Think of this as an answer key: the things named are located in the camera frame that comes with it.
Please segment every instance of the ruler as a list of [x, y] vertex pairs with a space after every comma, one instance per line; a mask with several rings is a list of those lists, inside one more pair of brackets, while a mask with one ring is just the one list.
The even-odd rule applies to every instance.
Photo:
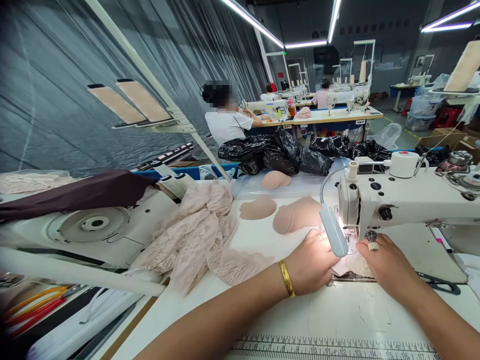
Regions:
[[266, 333], [244, 334], [230, 349], [227, 359], [441, 360], [429, 342], [284, 336]]

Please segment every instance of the factory floor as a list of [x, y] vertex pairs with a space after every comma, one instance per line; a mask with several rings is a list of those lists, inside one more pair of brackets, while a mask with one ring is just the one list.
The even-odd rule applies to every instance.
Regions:
[[[405, 128], [407, 121], [406, 116], [401, 116], [401, 112], [393, 111], [395, 105], [395, 98], [388, 97], [386, 99], [372, 102], [371, 106], [383, 113], [383, 118], [373, 119], [370, 123], [370, 130], [368, 135], [375, 135], [380, 130], [384, 129], [388, 124], [397, 123], [402, 127], [400, 137], [396, 140], [396, 145], [399, 149], [413, 149], [422, 137], [427, 137], [432, 134], [432, 130], [412, 132]], [[403, 109], [407, 102], [407, 97], [400, 98], [398, 108]]]

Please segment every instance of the plastic crate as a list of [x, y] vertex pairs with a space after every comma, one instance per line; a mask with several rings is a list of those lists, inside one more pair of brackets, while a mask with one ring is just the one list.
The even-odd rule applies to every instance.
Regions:
[[432, 121], [435, 120], [435, 115], [422, 116], [408, 112], [406, 115], [405, 128], [413, 132], [428, 130]]

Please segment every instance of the gold bangle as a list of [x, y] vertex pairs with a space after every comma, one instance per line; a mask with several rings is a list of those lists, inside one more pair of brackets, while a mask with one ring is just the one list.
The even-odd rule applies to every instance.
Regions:
[[280, 260], [280, 269], [281, 269], [281, 274], [283, 275], [283, 281], [285, 282], [286, 289], [288, 290], [290, 297], [294, 298], [295, 297], [294, 286], [292, 285], [289, 272], [287, 271], [287, 266], [285, 265], [285, 261], [283, 260]]

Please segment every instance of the dark red fabric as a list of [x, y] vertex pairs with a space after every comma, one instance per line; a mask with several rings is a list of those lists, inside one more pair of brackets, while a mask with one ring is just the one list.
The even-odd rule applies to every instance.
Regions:
[[0, 204], [0, 220], [26, 220], [56, 212], [130, 207], [157, 181], [127, 170], [112, 170]]

